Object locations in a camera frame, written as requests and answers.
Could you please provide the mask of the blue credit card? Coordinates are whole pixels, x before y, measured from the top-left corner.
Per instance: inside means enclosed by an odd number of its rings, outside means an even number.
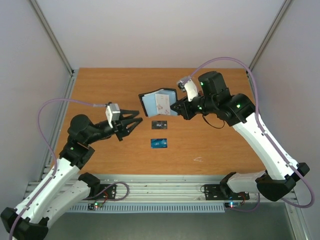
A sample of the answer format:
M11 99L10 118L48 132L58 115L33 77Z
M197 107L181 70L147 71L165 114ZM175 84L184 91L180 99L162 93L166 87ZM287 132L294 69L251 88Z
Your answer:
M168 147L168 140L166 138L153 138L150 140L150 147L152 149L165 149Z

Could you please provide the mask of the black VIP credit card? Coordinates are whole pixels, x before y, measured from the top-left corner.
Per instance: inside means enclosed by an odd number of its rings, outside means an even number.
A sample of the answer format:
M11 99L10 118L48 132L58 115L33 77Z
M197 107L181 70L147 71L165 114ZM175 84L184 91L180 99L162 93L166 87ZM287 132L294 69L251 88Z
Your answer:
M151 129L152 130L165 130L168 128L168 122L166 120L152 120Z

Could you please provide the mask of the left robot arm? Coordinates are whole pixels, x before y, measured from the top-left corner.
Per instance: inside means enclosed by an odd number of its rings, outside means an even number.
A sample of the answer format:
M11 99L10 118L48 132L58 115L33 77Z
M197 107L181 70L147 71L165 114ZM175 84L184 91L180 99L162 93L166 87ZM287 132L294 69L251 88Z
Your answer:
M67 130L67 143L54 166L32 193L15 208L5 208L1 221L11 240L43 240L52 225L76 203L101 194L100 179L86 172L67 190L65 184L85 166L95 150L91 144L116 135L119 141L141 122L137 110L120 109L111 103L106 120L92 123L88 116L74 116Z

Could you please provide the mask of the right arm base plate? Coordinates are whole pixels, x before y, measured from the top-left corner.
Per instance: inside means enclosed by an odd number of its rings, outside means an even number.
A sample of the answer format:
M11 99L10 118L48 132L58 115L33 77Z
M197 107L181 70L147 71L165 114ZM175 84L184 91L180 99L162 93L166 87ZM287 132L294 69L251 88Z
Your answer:
M232 192L231 190L225 190L220 184L204 184L200 187L200 191L204 194L207 201L242 201L249 200L250 195L245 192Z

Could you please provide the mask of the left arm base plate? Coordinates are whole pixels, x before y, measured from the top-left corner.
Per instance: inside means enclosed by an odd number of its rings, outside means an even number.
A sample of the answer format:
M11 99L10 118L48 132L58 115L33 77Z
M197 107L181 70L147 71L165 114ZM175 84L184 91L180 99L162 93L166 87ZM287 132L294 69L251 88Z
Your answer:
M115 184L105 184L102 187L89 186L85 184L82 187L76 188L71 194L73 199L77 201L102 201L115 200L117 186Z

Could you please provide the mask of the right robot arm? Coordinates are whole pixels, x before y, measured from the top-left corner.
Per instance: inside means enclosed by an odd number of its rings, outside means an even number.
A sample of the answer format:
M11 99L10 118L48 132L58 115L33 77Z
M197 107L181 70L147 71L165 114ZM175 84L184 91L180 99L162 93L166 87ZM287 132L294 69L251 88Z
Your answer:
M264 171L255 173L229 173L219 183L221 194L232 198L240 192L260 193L272 202L287 195L309 172L309 166L298 163L286 153L264 126L249 97L243 93L232 95L221 73L206 72L198 81L202 92L198 92L189 76L177 82L186 96L173 103L171 110L185 120L197 114L204 117L215 114L247 141L265 166Z

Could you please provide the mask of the white floral credit card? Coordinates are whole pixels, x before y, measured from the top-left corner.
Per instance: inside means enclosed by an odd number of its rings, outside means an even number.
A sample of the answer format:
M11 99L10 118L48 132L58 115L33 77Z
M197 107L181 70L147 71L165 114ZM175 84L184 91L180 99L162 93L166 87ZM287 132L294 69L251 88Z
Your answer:
M170 115L170 98L167 94L155 94L156 110L159 115Z

